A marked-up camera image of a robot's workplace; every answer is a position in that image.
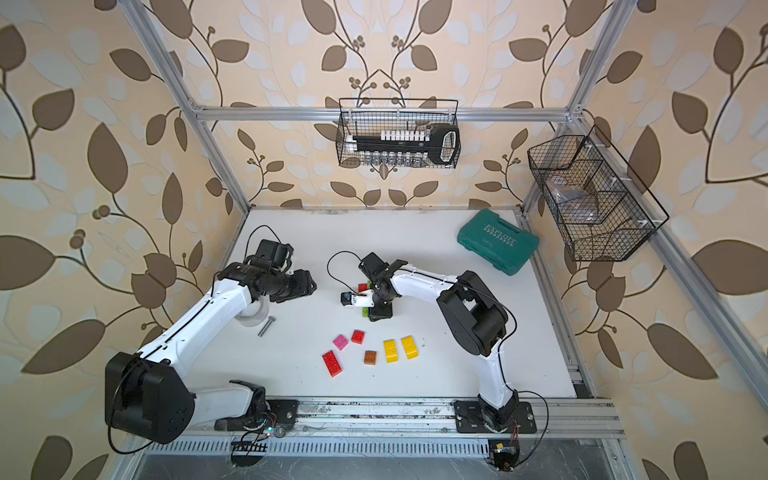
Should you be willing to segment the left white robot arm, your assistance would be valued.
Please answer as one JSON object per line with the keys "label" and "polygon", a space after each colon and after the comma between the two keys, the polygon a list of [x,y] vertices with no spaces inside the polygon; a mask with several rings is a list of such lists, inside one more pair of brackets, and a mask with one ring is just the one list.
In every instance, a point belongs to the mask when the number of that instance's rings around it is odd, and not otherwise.
{"label": "left white robot arm", "polygon": [[134,354],[117,353],[105,367],[108,430],[169,444],[190,426],[218,420],[250,430],[272,427],[275,416],[264,387],[232,380],[192,390],[185,378],[232,321],[259,326],[271,305],[314,293],[310,272],[293,269],[293,252],[287,243],[261,241],[255,253],[216,273],[211,289],[170,329]]}

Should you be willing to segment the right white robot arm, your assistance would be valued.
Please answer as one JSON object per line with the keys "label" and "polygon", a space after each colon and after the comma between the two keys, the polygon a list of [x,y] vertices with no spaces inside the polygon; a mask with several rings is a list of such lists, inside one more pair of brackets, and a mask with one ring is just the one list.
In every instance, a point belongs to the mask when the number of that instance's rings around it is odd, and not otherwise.
{"label": "right white robot arm", "polygon": [[510,428],[519,394],[504,375],[501,347],[511,337],[506,325],[514,315],[482,279],[469,270],[451,276],[419,269],[404,260],[387,263],[374,253],[361,258],[358,268],[367,278],[368,288],[354,292],[348,287],[340,295],[341,304],[365,309],[372,322],[390,319],[398,298],[436,305],[457,344],[477,358],[480,418],[493,431]]}

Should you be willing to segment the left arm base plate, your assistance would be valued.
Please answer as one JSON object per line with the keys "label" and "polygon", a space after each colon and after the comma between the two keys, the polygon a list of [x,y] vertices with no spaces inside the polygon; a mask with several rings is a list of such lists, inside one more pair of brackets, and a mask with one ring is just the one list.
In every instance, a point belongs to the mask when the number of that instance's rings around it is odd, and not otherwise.
{"label": "left arm base plate", "polygon": [[289,431],[297,419],[297,400],[268,400],[264,398],[252,402],[246,413],[239,417],[216,420],[216,431],[259,431],[278,428]]}

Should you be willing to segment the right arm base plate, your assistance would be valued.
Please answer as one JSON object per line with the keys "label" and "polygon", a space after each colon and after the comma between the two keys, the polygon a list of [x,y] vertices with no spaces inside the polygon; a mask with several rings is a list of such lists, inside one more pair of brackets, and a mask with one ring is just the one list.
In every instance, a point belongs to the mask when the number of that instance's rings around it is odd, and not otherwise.
{"label": "right arm base plate", "polygon": [[511,399],[501,409],[495,409],[480,399],[458,400],[452,403],[456,430],[461,434],[498,433],[534,434],[537,423],[529,402]]}

